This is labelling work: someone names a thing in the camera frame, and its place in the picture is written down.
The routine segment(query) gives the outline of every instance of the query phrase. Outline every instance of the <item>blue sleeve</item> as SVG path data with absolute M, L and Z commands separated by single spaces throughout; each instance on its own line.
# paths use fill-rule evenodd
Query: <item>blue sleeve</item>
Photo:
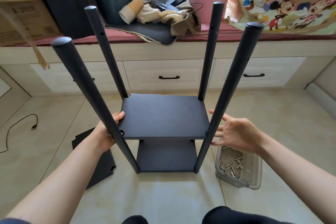
M 31 224 L 31 223 L 26 222 L 24 220 L 9 218 L 9 219 L 0 220 L 0 224 Z

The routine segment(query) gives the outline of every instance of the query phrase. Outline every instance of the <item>beige cloth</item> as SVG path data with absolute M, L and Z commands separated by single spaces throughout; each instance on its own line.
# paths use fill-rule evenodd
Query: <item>beige cloth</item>
M 172 36 L 184 36 L 187 30 L 190 30 L 193 36 L 198 35 L 201 31 L 201 22 L 189 0 L 176 8 L 179 9 L 179 12 L 173 10 L 161 12 L 154 2 L 148 1 L 136 18 L 138 22 L 143 24 L 146 22 L 158 23 L 160 21 L 168 24 L 170 25 L 170 34 Z

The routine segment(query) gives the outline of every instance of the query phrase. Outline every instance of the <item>paper cup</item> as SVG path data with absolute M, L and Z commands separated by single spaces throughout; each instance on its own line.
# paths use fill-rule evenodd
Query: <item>paper cup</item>
M 125 5 L 123 9 L 120 10 L 119 15 L 124 22 L 130 24 L 134 21 L 143 6 L 144 3 L 142 0 L 132 0 L 128 5 Z

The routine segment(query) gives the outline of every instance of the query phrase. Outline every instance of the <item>drawer handle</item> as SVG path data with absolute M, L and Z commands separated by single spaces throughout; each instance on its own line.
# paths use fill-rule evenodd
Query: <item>drawer handle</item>
M 159 79 L 166 80 L 166 79 L 179 79 L 180 76 L 177 75 L 176 77 L 162 77 L 161 75 L 159 76 Z
M 259 74 L 259 75 L 248 75 L 248 74 L 243 74 L 244 77 L 263 77 L 265 74 Z
M 94 81 L 95 79 L 94 78 L 92 78 L 92 80 Z M 74 81 L 74 80 L 73 80 Z

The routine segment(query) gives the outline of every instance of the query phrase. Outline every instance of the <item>baseboard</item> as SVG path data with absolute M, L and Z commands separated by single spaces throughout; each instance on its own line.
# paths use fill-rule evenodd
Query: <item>baseboard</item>
M 310 83 L 306 88 L 306 91 L 327 111 L 336 119 L 336 100 L 325 93 L 317 84 Z

